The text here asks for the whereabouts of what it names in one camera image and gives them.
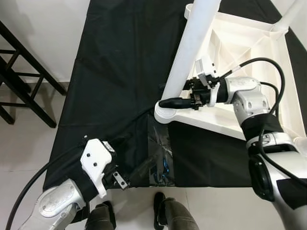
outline robotic arm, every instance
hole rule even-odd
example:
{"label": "robotic arm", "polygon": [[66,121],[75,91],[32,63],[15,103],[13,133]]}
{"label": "robotic arm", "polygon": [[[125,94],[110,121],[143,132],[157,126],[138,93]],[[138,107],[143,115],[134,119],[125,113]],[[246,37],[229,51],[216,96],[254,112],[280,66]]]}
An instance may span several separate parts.
{"label": "robotic arm", "polygon": [[[212,66],[207,65],[209,71],[206,73],[204,69],[201,66],[199,78],[187,80],[183,90],[190,90],[189,98],[166,99],[160,101],[159,106],[198,110],[204,105],[213,107],[215,103],[232,104],[247,140],[254,192],[273,203],[287,230],[306,230],[307,188],[302,184],[307,182],[307,161],[288,134],[283,132],[278,118],[270,113],[267,98],[261,93],[260,82],[251,77],[216,77],[216,71],[210,71]],[[258,143],[262,127],[264,156]],[[277,169],[272,162],[291,172],[302,184]]]}

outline black cable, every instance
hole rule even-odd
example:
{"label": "black cable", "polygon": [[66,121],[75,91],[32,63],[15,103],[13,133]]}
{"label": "black cable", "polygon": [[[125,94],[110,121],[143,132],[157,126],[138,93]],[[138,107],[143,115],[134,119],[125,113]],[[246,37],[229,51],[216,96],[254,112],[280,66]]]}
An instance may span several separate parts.
{"label": "black cable", "polygon": [[65,154],[67,154],[68,152],[72,151],[73,149],[80,147],[80,145],[76,145],[73,146],[71,148],[69,148],[68,150],[66,150],[65,152],[63,152],[61,155],[57,156],[55,159],[53,159],[52,161],[49,161],[47,164],[45,164],[40,170],[38,170],[37,173],[35,173],[35,175],[31,178],[31,180],[26,184],[26,186],[24,187],[24,189],[21,191],[21,193],[19,194],[17,200],[15,201],[15,204],[11,210],[8,222],[6,224],[5,230],[10,230],[12,227],[12,223],[14,220],[14,217],[16,215],[17,209],[21,203],[21,201],[23,200],[24,196],[26,195],[26,193],[28,192],[28,190],[31,188],[31,186],[34,184],[34,182],[44,173],[44,171],[46,171],[51,165],[53,165],[54,163],[56,163],[59,159],[61,159]]}
{"label": "black cable", "polygon": [[[277,97],[278,97],[278,88],[277,88],[275,85],[273,85],[273,84],[271,84],[271,83],[268,83],[268,82],[265,82],[265,81],[261,81],[260,84],[261,84],[261,85],[270,86],[271,88],[274,89],[274,91],[275,91],[275,101],[276,101],[276,100],[277,100]],[[278,113],[279,113],[279,109],[278,109],[278,106],[277,106],[277,107],[276,107],[276,110],[275,110],[275,116],[277,117],[277,119],[278,119],[278,116],[279,116]]]}
{"label": "black cable", "polygon": [[[248,61],[245,61],[243,63],[241,63],[239,66],[240,67],[243,67],[243,66],[246,66],[250,63],[253,63],[253,62],[256,62],[256,61],[266,61],[266,62],[269,62],[271,64],[273,64],[279,74],[280,74],[280,78],[281,78],[281,88],[280,88],[280,92],[278,94],[278,97],[276,99],[276,102],[275,104],[273,105],[272,109],[269,111],[268,115],[272,115],[273,112],[276,110],[276,108],[278,107],[282,97],[283,97],[283,92],[284,92],[284,88],[285,88],[285,78],[284,78],[284,74],[283,74],[283,70],[282,68],[280,67],[280,65],[278,65],[277,62],[275,62],[274,60],[272,59],[269,59],[269,58],[266,58],[266,57],[257,57],[257,58],[253,58],[253,59],[250,59]],[[224,74],[222,77],[225,78],[227,77],[228,75],[230,75],[231,73],[233,73],[233,71],[229,71],[227,72],[226,74]],[[304,180],[298,178],[297,176],[295,176],[294,174],[292,174],[291,172],[287,171],[285,168],[283,168],[282,166],[280,166],[279,164],[277,164],[275,161],[273,161],[271,158],[269,158],[267,156],[267,154],[264,152],[264,149],[263,149],[263,133],[264,133],[264,127],[266,125],[266,122],[262,125],[262,128],[261,128],[261,131],[260,131],[260,134],[259,134],[259,140],[258,140],[258,147],[259,147],[259,150],[260,150],[260,154],[261,156],[269,163],[271,164],[272,166],[274,166],[276,169],[278,169],[279,171],[281,171],[282,173],[284,173],[285,175],[287,175],[288,177],[290,177],[291,179],[293,179],[294,181],[296,181],[297,183],[301,184],[302,186],[304,187],[307,187],[307,182],[305,182]]]}

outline tile floor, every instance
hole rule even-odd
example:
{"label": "tile floor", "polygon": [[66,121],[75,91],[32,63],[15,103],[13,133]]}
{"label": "tile floor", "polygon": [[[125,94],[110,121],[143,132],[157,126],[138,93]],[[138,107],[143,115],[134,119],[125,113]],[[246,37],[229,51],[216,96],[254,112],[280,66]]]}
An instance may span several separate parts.
{"label": "tile floor", "polygon": [[[0,91],[0,101],[12,98]],[[38,103],[59,121],[64,97],[47,84],[38,94]],[[48,161],[56,129],[45,125],[30,109],[11,110],[16,122],[8,125],[0,118],[0,229],[4,229],[15,199],[27,181]],[[42,176],[22,202],[12,230],[18,229],[31,213],[42,192]],[[152,202],[155,192],[163,191],[185,205],[201,230],[283,230],[281,220],[266,201],[251,188],[133,188],[108,191],[113,202],[118,230],[153,230]],[[100,203],[98,198],[92,206]],[[85,221],[69,225],[67,230],[83,230]]]}

